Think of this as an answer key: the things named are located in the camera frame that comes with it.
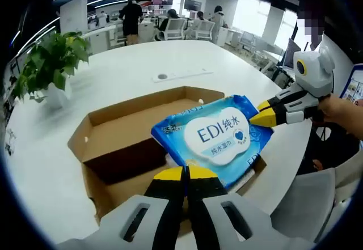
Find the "person in black shirt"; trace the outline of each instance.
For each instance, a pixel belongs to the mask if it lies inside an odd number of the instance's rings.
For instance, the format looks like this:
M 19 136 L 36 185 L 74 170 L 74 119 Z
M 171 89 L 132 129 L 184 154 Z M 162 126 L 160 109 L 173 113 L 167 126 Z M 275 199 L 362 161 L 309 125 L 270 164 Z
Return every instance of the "person in black shirt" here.
M 138 21 L 142 22 L 141 6 L 136 4 L 135 0 L 128 0 L 128 4 L 120 10 L 119 19 L 123 19 L 124 36 L 127 38 L 127 44 L 138 43 Z
M 160 33 L 159 33 L 159 37 L 160 38 L 164 38 L 164 34 L 162 33 L 163 31 L 165 31 L 167 25 L 168 25 L 168 21 L 169 19 L 178 19 L 178 14 L 176 13 L 175 9 L 170 9 L 168 10 L 168 18 L 163 20 L 163 22 L 161 23 L 160 27 L 158 28 Z M 160 41 L 160 39 L 158 38 L 158 36 L 155 36 L 155 40 L 156 41 Z

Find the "white flower pot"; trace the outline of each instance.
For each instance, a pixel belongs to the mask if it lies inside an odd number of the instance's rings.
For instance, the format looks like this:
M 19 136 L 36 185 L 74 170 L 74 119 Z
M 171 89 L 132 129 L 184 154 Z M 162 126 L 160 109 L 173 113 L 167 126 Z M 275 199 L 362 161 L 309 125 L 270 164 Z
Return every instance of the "white flower pot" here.
M 48 85 L 48 89 L 42 90 L 41 93 L 46 96 L 45 100 L 51 108 L 58 109 L 64 107 L 72 95 L 69 78 L 66 78 L 64 90 L 60 90 L 54 85 L 54 83 L 50 83 Z

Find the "blue wet wipes pack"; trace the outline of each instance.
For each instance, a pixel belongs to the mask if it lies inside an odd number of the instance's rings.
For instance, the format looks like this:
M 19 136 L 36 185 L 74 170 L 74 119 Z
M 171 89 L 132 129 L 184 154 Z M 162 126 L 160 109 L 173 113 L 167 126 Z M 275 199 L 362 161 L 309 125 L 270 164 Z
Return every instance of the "blue wet wipes pack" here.
M 151 134 L 180 166 L 197 165 L 232 186 L 251 166 L 273 130 L 251 125 L 258 111 L 233 95 L 167 117 Z

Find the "green potted plant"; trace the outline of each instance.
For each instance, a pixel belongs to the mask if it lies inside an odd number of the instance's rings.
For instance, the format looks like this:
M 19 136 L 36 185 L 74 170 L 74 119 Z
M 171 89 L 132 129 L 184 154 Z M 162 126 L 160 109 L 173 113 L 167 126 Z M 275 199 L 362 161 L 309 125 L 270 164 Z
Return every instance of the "green potted plant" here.
M 16 81 L 13 96 L 25 94 L 38 103 L 44 99 L 52 108 L 62 107 L 70 99 L 68 78 L 74 75 L 79 60 L 88 62 L 88 43 L 78 33 L 55 33 L 32 47 L 24 69 Z

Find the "cardboard box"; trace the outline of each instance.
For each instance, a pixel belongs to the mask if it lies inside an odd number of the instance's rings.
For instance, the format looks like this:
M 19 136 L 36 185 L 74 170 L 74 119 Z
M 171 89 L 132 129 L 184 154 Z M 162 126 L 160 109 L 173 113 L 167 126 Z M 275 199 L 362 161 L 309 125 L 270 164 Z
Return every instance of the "cardboard box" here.
M 153 177 L 168 168 L 164 148 L 150 134 L 156 123 L 199 106 L 200 99 L 207 104 L 221 98 L 224 94 L 218 91 L 178 87 L 89 113 L 68 147 L 82 163 L 96 220 L 129 197 L 143 195 Z

